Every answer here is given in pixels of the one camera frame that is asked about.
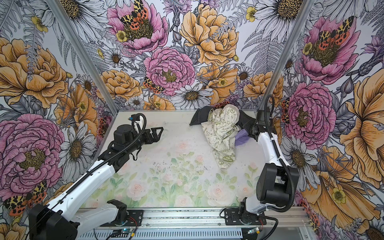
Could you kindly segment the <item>purple cloth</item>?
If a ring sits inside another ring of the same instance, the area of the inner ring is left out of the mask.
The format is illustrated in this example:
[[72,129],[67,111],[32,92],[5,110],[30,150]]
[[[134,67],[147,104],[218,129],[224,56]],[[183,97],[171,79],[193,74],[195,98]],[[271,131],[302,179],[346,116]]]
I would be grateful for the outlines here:
[[247,143],[249,139],[250,137],[246,129],[242,129],[235,136],[235,146],[243,145]]

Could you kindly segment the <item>cream patterned cloth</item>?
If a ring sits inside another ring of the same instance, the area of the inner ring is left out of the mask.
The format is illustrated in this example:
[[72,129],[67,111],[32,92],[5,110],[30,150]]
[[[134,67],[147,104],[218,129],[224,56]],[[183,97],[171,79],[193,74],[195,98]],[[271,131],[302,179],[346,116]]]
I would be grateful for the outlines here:
[[234,105],[212,109],[202,123],[206,140],[220,169],[228,169],[236,160],[235,141],[241,128],[237,125],[240,110]]

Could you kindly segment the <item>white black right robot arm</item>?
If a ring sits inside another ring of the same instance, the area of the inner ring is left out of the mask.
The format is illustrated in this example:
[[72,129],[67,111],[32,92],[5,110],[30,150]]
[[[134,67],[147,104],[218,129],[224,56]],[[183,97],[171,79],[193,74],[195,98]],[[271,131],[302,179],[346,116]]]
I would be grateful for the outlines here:
[[161,169],[165,185],[156,184],[154,191],[174,198],[175,207],[228,207],[239,202],[240,214],[288,211],[299,173],[283,156],[271,124],[267,112],[263,119],[253,119],[234,105],[199,109],[187,129],[172,120],[164,122],[153,129],[154,140],[162,144],[155,160],[161,160],[167,148],[183,144],[196,150]]

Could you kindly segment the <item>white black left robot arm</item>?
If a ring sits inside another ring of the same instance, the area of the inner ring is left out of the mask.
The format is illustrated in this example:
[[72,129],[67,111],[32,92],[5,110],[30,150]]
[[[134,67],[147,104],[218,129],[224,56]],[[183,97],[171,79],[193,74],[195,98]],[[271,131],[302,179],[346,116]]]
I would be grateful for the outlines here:
[[162,127],[121,125],[94,165],[47,205],[37,204],[29,212],[31,240],[75,240],[104,224],[123,226],[128,220],[127,205],[109,200],[97,209],[78,214],[78,210],[105,181],[116,174],[128,160],[137,160],[143,145],[157,143]]

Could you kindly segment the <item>dark grey cloth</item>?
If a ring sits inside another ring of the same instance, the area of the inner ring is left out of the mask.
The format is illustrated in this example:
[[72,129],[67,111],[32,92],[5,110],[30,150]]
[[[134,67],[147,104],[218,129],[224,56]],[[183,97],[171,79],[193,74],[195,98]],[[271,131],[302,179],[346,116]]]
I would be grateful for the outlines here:
[[[207,122],[209,113],[211,112],[211,110],[216,110],[216,109],[211,106],[205,106],[201,109],[196,110],[190,122],[190,126],[200,125],[201,123]],[[249,116],[243,110],[240,110],[240,117],[236,125],[239,126],[241,129],[244,129],[248,122],[254,123],[255,121],[256,121],[255,118]]]

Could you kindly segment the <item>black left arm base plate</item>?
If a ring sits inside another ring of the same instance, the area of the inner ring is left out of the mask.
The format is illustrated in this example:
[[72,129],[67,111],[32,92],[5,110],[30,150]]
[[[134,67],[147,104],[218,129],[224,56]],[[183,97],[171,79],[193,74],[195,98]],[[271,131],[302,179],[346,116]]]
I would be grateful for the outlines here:
[[121,222],[113,221],[101,227],[140,227],[142,225],[143,210],[127,210],[127,217]]

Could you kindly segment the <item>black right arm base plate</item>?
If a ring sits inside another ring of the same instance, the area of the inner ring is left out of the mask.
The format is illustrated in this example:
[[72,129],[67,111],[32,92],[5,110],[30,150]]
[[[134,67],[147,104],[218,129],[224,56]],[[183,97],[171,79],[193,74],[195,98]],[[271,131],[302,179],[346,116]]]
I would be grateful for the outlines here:
[[264,215],[258,216],[248,212],[240,212],[240,208],[224,208],[220,217],[225,220],[226,226],[261,226],[267,223]]

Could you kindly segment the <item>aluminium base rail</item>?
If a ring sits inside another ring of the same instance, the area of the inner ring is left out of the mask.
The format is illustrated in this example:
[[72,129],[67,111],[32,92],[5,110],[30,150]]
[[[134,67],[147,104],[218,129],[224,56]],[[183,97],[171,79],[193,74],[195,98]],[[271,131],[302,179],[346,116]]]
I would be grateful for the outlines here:
[[[143,210],[143,220],[140,229],[178,229],[178,228],[253,228],[256,226],[240,225],[226,226],[220,217],[223,208],[144,208],[128,209]],[[285,213],[267,211],[264,215],[267,223],[261,225],[264,229],[277,225],[278,227],[308,227],[310,220],[302,207],[293,207]],[[113,222],[113,210],[110,205],[98,209],[80,209],[71,219],[80,223],[78,230],[85,233],[101,225]]]

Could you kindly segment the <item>aluminium corner post right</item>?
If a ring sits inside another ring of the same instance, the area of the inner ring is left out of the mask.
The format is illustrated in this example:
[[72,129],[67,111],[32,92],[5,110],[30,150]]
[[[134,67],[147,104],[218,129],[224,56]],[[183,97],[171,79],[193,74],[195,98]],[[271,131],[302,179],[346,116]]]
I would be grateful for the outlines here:
[[266,91],[262,97],[262,100],[259,104],[257,112],[264,111],[265,110],[265,103],[268,102],[269,95],[272,95],[273,90],[275,89],[279,78],[281,76],[281,73],[283,71],[283,68],[285,66],[286,61],[289,58],[290,52],[292,51],[299,34],[301,33],[302,29],[304,28],[306,21],[310,15],[311,9],[313,5],[315,4],[314,0],[307,0],[304,1],[302,4],[302,7],[298,13],[296,22],[294,23],[293,29],[290,33],[290,35],[287,38],[286,44],[283,48],[283,51],[280,55],[280,58],[277,62],[277,65],[275,69],[273,70],[273,74],[270,80],[269,85],[266,88]]

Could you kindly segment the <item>aluminium corner post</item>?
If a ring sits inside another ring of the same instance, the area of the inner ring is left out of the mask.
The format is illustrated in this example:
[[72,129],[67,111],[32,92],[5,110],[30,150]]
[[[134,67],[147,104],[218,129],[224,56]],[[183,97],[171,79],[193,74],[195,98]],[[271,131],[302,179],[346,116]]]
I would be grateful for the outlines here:
[[82,60],[82,63],[85,65],[88,74],[95,81],[95,84],[98,90],[100,91],[101,95],[103,96],[106,104],[110,108],[112,115],[116,116],[119,112],[117,105],[109,94],[96,66],[92,62],[91,57],[89,56],[85,46],[83,45],[81,38],[78,36],[76,27],[66,14],[63,6],[61,5],[61,2],[48,1],[47,4],[50,10],[53,12],[53,15],[57,18],[58,23],[62,27],[62,31],[66,34],[68,40],[71,42],[78,56]]
[[281,73],[283,71],[283,68],[285,66],[286,61],[289,58],[290,52],[292,51],[299,34],[301,33],[302,29],[304,28],[306,21],[310,15],[311,9],[313,5],[315,4],[314,0],[307,0],[304,1],[302,4],[302,7],[298,13],[296,22],[294,23],[293,29],[290,33],[290,35],[287,38],[286,44],[283,48],[283,51],[280,55],[280,58],[277,62],[277,65],[275,69],[273,70],[273,74],[270,80],[269,85],[266,88],[266,91],[262,97],[262,100],[259,104],[257,112],[264,111],[265,110],[265,103],[268,102],[269,95],[272,95],[273,90],[275,89],[279,78],[281,76]]

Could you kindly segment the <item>aluminium corner post left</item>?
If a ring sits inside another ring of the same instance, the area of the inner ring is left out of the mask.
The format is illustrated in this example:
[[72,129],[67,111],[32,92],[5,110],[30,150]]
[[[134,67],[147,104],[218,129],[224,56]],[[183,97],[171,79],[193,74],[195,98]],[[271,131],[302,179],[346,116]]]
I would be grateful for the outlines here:
[[88,74],[95,81],[95,84],[98,90],[100,91],[101,95],[103,96],[106,104],[110,108],[112,115],[116,116],[119,112],[117,105],[109,94],[96,66],[92,62],[91,57],[89,56],[85,46],[83,45],[81,38],[78,36],[76,27],[66,14],[63,6],[61,5],[61,2],[48,1],[47,4],[50,10],[53,12],[53,15],[57,18],[58,23],[62,27],[62,31],[66,34],[68,40],[71,42],[78,56],[82,60],[82,63],[85,65]]

